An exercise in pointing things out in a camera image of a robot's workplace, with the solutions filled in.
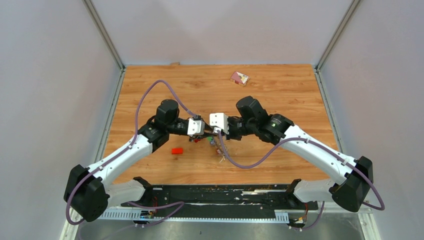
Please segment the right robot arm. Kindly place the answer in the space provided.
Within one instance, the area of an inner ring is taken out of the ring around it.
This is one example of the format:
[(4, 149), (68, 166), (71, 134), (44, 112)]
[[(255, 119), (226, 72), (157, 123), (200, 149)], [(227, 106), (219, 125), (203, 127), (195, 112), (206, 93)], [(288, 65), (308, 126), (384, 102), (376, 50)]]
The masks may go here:
[(373, 162), (365, 157), (354, 158), (343, 154), (307, 134), (287, 117), (268, 114), (259, 101), (246, 96), (236, 103), (239, 116), (224, 118), (226, 139), (241, 140), (255, 135), (265, 143), (273, 144), (272, 150), (288, 150), (328, 175), (324, 180), (297, 179), (285, 195), (286, 204), (298, 209), (307, 202), (331, 201), (341, 208), (358, 212), (365, 205), (365, 198), (373, 185)]

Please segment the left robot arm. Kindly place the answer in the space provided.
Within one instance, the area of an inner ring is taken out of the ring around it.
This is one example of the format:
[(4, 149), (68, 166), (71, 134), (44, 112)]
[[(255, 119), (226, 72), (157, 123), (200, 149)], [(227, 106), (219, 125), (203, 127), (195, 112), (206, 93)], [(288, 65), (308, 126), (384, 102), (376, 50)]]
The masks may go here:
[(156, 114), (146, 124), (136, 127), (135, 135), (123, 146), (88, 167), (78, 164), (70, 171), (63, 197), (69, 223), (76, 224), (71, 219), (70, 210), (92, 222), (106, 209), (123, 203), (135, 201), (142, 207), (152, 203), (153, 193), (143, 178), (135, 177), (120, 184), (115, 184), (115, 179), (164, 145), (171, 134), (188, 136), (191, 140), (207, 138), (222, 122), (215, 113), (211, 114), (209, 122), (199, 115), (182, 119), (179, 107), (173, 99), (163, 100)]

